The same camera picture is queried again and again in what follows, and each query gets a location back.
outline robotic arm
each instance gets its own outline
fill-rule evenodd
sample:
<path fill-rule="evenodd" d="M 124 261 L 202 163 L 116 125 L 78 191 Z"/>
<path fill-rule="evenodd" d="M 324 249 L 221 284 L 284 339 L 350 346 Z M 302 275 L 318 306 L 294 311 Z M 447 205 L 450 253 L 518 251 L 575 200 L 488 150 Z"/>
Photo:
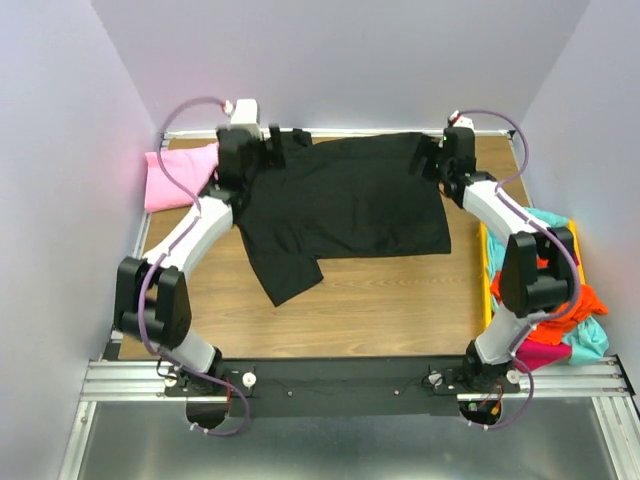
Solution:
<path fill-rule="evenodd" d="M 141 293 L 142 280 L 157 264 L 150 283 L 156 289 L 155 298 L 144 302 L 144 326 L 151 345 L 188 371 L 222 378 L 222 353 L 191 327 L 187 279 L 215 241 L 232 227 L 234 218 L 242 214 L 256 172 L 283 168 L 284 159 L 279 129 L 270 127 L 269 143 L 262 137 L 255 100 L 239 100 L 229 126 L 217 133 L 218 176 L 200 192 L 200 209 L 192 207 L 143 258 L 127 257 L 121 262 L 114 324 L 117 330 L 141 338 L 138 299 L 146 293 Z M 454 114 L 449 119 L 441 155 L 428 159 L 422 174 L 437 181 L 444 196 L 476 216 L 507 245 L 501 277 L 503 304 L 489 328 L 471 341 L 461 365 L 447 372 L 431 371 L 437 373 L 438 381 L 429 377 L 436 394 L 488 392 L 497 379 L 513 368 L 515 351 L 545 312 L 555 310 L 574 293 L 572 270 L 554 242 L 549 241 L 548 232 L 571 253 L 573 237 L 566 228 L 552 229 L 540 221 L 534 223 L 535 219 L 513 200 L 507 199 L 507 206 L 497 197 L 495 179 L 476 170 L 473 123 L 465 117 Z M 547 234 L 540 231 L 541 227 L 548 230 Z M 538 257 L 547 259 L 548 266 L 538 268 Z"/>

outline magenta cloth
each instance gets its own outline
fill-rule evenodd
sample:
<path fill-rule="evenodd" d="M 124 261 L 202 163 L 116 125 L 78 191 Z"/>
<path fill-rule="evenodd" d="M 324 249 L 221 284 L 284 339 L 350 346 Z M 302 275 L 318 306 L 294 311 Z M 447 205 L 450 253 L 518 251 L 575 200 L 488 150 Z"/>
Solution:
<path fill-rule="evenodd" d="M 144 208 L 153 213 L 169 208 L 191 205 L 191 197 L 176 187 L 158 165 L 156 152 L 145 154 L 147 159 L 147 190 Z M 218 144 L 206 147 L 163 150 L 162 161 L 167 171 L 182 185 L 198 193 L 218 166 Z"/>
<path fill-rule="evenodd" d="M 571 347 L 564 343 L 546 345 L 527 339 L 520 345 L 516 357 L 533 371 L 557 360 L 571 357 Z"/>

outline gray floor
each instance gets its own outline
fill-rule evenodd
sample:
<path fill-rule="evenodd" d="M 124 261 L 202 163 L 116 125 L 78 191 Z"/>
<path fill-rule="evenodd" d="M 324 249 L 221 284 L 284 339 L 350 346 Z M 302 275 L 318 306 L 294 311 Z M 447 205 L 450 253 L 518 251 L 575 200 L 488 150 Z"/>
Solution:
<path fill-rule="evenodd" d="M 509 414 L 520 400 L 507 400 Z M 607 480 L 616 478 L 590 398 L 535 399 L 512 427 L 455 418 L 255 419 L 233 438 L 190 432 L 184 405 L 101 403 L 80 478 Z"/>

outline clothing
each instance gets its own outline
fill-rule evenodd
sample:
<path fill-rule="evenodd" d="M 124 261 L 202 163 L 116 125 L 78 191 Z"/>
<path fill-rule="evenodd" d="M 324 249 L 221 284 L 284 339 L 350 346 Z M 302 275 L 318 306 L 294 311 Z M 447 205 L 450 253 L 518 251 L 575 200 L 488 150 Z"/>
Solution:
<path fill-rule="evenodd" d="M 521 360 L 530 370 L 543 367 L 550 363 L 569 358 L 571 347 L 560 343 L 559 345 L 546 345 L 532 340 L 525 340 L 516 357 Z"/>
<path fill-rule="evenodd" d="M 171 183 L 160 169 L 157 153 L 149 152 L 145 157 L 147 159 L 145 210 L 153 213 L 191 205 L 193 203 L 191 197 Z M 218 165 L 218 145 L 212 143 L 200 148 L 166 150 L 162 152 L 162 161 L 172 177 L 190 191 L 199 192 Z"/>
<path fill-rule="evenodd" d="M 537 208 L 525 208 L 527 212 L 542 220 L 550 227 L 566 227 L 569 224 L 569 219 L 555 213 L 545 212 L 544 210 L 538 210 Z M 506 247 L 502 244 L 498 237 L 491 231 L 487 232 L 487 254 L 489 258 L 488 273 L 489 281 L 493 282 L 496 272 L 502 269 L 504 263 L 504 257 L 506 254 Z M 498 310 L 498 303 L 495 298 L 491 298 L 491 307 L 495 312 Z"/>
<path fill-rule="evenodd" d="M 600 360 L 609 348 L 609 339 L 604 329 L 593 318 L 588 317 L 570 333 L 562 337 L 562 343 L 571 346 L 571 365 L 588 365 Z"/>
<path fill-rule="evenodd" d="M 491 294 L 498 301 L 500 301 L 500 274 L 501 272 L 496 273 L 491 283 Z M 566 303 L 561 305 L 559 310 L 564 310 L 566 306 Z M 580 298 L 569 313 L 555 320 L 539 323 L 527 338 L 547 345 L 559 345 L 562 342 L 562 335 L 571 332 L 589 315 L 606 315 L 607 313 L 609 313 L 609 309 L 600 301 L 593 288 L 589 285 L 582 285 Z"/>
<path fill-rule="evenodd" d="M 450 253 L 437 185 L 409 173 L 435 154 L 434 139 L 399 133 L 303 145 L 286 136 L 286 168 L 253 178 L 237 221 L 274 305 L 322 280 L 318 258 Z"/>

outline orange cloth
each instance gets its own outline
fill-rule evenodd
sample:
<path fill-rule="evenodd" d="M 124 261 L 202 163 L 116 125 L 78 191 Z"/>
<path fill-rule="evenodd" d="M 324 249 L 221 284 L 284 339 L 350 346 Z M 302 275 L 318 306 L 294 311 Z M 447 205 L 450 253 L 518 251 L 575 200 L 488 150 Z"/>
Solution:
<path fill-rule="evenodd" d="M 541 266 L 542 260 L 538 260 L 538 266 Z M 491 294 L 498 302 L 501 301 L 500 296 L 500 274 L 497 272 L 493 282 L 491 282 Z M 560 306 L 559 310 L 564 310 L 567 304 Z M 578 303 L 566 315 L 542 322 L 527 337 L 529 340 L 547 345 L 560 345 L 562 343 L 562 335 L 572 331 L 576 325 L 585 321 L 591 314 L 606 315 L 609 313 L 607 306 L 600 301 L 596 292 L 589 285 L 582 285 L 580 289 L 580 298 Z"/>

